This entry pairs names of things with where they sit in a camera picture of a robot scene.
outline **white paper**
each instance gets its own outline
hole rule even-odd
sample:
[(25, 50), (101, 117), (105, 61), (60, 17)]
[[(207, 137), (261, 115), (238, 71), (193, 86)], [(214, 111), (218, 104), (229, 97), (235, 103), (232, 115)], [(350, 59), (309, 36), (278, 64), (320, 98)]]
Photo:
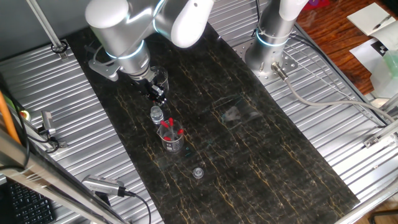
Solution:
[(381, 54), (377, 52), (374, 47), (372, 47), (372, 44), (376, 42), (377, 39), (373, 38), (350, 50), (350, 52), (359, 60), (359, 62), (361, 62), (361, 64), (365, 66), (365, 68), (371, 73), (383, 58)]
[(389, 50), (398, 50), (398, 21), (379, 29), (372, 36), (380, 40)]
[(395, 19), (391, 17), (386, 22), (383, 22), (378, 29), (373, 30), (373, 28), (388, 15), (388, 12), (382, 9), (378, 4), (372, 3), (369, 6), (347, 16), (347, 19), (349, 19), (364, 34), (371, 35), (375, 31), (378, 31), (395, 21)]

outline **metal grating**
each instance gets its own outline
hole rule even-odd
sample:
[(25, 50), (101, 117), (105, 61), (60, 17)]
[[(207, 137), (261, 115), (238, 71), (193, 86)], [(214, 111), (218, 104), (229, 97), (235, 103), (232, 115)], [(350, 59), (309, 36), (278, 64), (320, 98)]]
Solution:
[[(0, 63), (0, 72), (11, 93), (30, 112), (32, 124), (41, 126), (41, 110), (51, 111), (55, 137), (68, 147), (52, 157), (78, 180), (89, 174), (118, 179), (144, 198), (152, 211), (152, 223), (163, 223), (108, 116), (96, 97), (73, 52), (62, 61), (50, 46)], [(147, 224), (148, 211), (138, 199), (109, 197), (112, 208), (125, 219)], [(56, 223), (88, 222), (54, 203)]]
[[(267, 1), (260, 1), (262, 9)], [(254, 1), (220, 0), (209, 23), (236, 53), (244, 58), (250, 46), (257, 15)], [(314, 50), (290, 39), (285, 54), (299, 64), (289, 79), (296, 91), (310, 101), (364, 98), (345, 79), (326, 65)], [(259, 77), (287, 116), (363, 202), (398, 175), (398, 147), (393, 139), (367, 149), (363, 141), (380, 129), (375, 117), (350, 105), (314, 107), (299, 102), (278, 77)]]

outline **wooden table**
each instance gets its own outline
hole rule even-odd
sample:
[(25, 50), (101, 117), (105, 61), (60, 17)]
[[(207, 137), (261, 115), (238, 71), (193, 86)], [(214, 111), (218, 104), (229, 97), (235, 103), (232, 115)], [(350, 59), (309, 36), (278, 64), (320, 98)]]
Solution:
[(298, 24), (364, 95), (373, 91), (371, 73), (349, 50), (370, 37), (363, 34), (347, 16), (374, 2), (396, 18), (380, 0), (330, 0), (329, 6), (302, 11), (297, 19)]

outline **orange pole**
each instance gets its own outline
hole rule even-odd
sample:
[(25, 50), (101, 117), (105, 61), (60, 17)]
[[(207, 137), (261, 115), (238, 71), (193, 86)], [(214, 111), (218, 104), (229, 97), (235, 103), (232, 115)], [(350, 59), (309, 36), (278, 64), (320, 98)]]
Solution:
[(15, 129), (14, 122), (12, 121), (10, 111), (8, 110), (7, 103), (0, 91), (0, 112), (2, 114), (2, 118), (4, 119), (4, 123), (6, 124), (6, 128), (8, 134), (19, 144), (21, 141), (19, 140), (17, 130)]

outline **metal rail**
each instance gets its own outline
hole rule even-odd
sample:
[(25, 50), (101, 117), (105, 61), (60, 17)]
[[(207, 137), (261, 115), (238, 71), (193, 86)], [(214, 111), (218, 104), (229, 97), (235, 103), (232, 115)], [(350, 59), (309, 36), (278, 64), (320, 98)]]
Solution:
[(387, 187), (352, 209), (347, 215), (338, 220), (335, 224), (352, 224), (366, 215), (369, 211), (389, 199), (398, 192), (398, 178), (395, 178)]
[(39, 4), (37, 4), (36, 0), (26, 0), (30, 8), (32, 9), (33, 13), (35, 14), (37, 20), (42, 25), (45, 33), (51, 40), (51, 43), (55, 47), (55, 51), (59, 51), (59, 56), (61, 59), (68, 58), (68, 55), (65, 53), (64, 48), (67, 47), (66, 45), (62, 44), (60, 39), (55, 34), (54, 30), (52, 29), (49, 21), (47, 20), (46, 16), (44, 15), (42, 9), (40, 8)]

